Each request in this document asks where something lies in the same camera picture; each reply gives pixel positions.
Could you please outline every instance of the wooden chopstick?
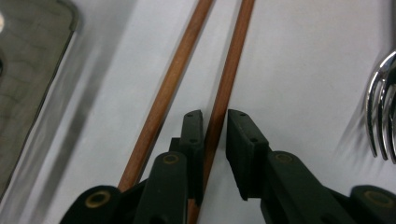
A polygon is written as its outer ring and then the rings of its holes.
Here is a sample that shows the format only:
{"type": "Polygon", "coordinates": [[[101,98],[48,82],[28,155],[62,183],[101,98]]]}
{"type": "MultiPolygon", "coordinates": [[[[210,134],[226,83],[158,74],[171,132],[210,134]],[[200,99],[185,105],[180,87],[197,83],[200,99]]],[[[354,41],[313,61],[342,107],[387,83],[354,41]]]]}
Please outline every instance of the wooden chopstick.
{"type": "Polygon", "coordinates": [[[191,56],[193,47],[205,22],[207,13],[213,0],[200,0],[192,14],[187,29],[177,47],[175,56],[163,79],[163,83],[157,93],[154,103],[148,113],[143,129],[137,139],[123,175],[119,183],[119,190],[125,191],[137,184],[144,172],[156,136],[159,133],[166,112],[175,94],[178,82],[181,78],[187,62],[191,56]]]}
{"type": "MultiPolygon", "coordinates": [[[[227,59],[224,64],[221,81],[210,116],[209,125],[205,135],[205,160],[204,160],[204,191],[210,175],[216,149],[219,144],[221,129],[230,101],[233,82],[244,47],[245,38],[248,32],[248,24],[253,11],[254,0],[243,0],[239,9],[238,19],[233,30],[233,38],[228,50],[227,59]]],[[[189,201],[189,224],[195,224],[199,216],[199,207],[194,201],[189,201]]]]}

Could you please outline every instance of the white surface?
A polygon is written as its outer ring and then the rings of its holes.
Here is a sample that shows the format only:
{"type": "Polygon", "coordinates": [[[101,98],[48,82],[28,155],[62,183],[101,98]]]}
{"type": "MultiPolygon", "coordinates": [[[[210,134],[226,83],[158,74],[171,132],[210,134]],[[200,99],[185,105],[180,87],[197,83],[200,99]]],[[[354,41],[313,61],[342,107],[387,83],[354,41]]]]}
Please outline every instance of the white surface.
{"type": "MultiPolygon", "coordinates": [[[[50,179],[51,204],[31,199],[27,217],[58,223],[84,190],[118,185],[196,2],[76,2],[82,18],[67,60],[88,58],[35,195],[60,166],[57,153],[73,153],[61,181],[50,179]]],[[[201,109],[206,129],[239,5],[217,0],[212,7],[143,178],[180,135],[184,114],[201,109]]],[[[368,77],[390,50],[389,7],[390,1],[371,0],[257,1],[233,88],[229,107],[248,113],[273,150],[295,154],[323,185],[346,195],[362,184],[396,191],[396,165],[372,157],[361,125],[368,77]]],[[[199,222],[264,223],[260,201],[239,196],[224,134],[199,222]]]]}

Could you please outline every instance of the brass rivet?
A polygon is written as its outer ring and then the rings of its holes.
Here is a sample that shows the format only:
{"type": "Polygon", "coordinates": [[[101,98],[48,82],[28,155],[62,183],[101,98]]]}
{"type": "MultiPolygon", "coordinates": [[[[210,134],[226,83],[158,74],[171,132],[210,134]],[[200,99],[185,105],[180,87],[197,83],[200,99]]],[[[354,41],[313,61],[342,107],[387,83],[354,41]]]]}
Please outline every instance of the brass rivet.
{"type": "Polygon", "coordinates": [[[293,158],[291,156],[289,156],[287,154],[282,154],[282,153],[276,154],[275,158],[278,161],[285,162],[285,163],[290,163],[293,161],[293,158]]]}
{"type": "Polygon", "coordinates": [[[85,200],[85,205],[89,208],[97,208],[110,201],[111,195],[107,190],[99,190],[91,194],[85,200]]]}
{"type": "Polygon", "coordinates": [[[163,157],[163,163],[165,164],[174,164],[179,160],[177,155],[167,155],[163,157]]]}
{"type": "Polygon", "coordinates": [[[367,190],[364,192],[364,197],[380,207],[391,208],[394,206],[394,201],[389,196],[378,191],[367,190]]]}

